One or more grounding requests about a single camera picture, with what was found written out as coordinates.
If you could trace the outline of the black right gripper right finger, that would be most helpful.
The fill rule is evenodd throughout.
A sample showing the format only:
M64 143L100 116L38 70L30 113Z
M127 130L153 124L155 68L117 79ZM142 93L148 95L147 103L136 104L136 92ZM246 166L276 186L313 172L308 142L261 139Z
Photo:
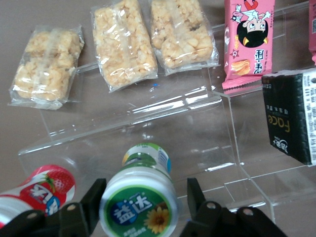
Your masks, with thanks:
M187 179L187 202L191 220L181 237L284 237L286 234L255 207L230 212L219 203L206 200L196 178Z

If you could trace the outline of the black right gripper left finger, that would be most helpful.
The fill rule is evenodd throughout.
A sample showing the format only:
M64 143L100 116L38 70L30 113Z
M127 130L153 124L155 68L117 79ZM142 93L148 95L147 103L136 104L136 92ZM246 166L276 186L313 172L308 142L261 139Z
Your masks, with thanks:
M2 237L89 237L99 221L99 204L107 181L97 179L80 202L64 205L51 216L28 210L0 230Z

